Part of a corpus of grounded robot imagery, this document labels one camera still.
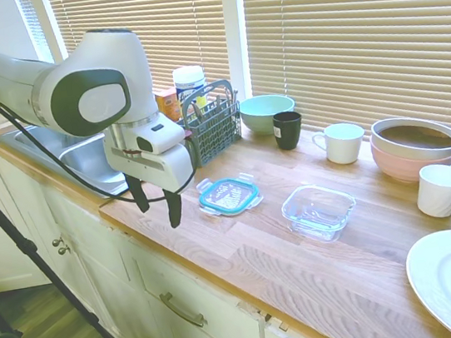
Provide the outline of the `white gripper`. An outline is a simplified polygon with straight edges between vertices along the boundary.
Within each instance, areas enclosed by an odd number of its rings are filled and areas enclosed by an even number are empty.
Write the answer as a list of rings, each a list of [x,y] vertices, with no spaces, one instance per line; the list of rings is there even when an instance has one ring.
[[[177,143],[162,154],[140,150],[123,150],[107,144],[104,147],[110,166],[124,175],[128,190],[140,211],[147,212],[149,201],[141,182],[162,188],[168,206],[171,228],[181,224],[181,195],[177,193],[193,172],[186,147]]]

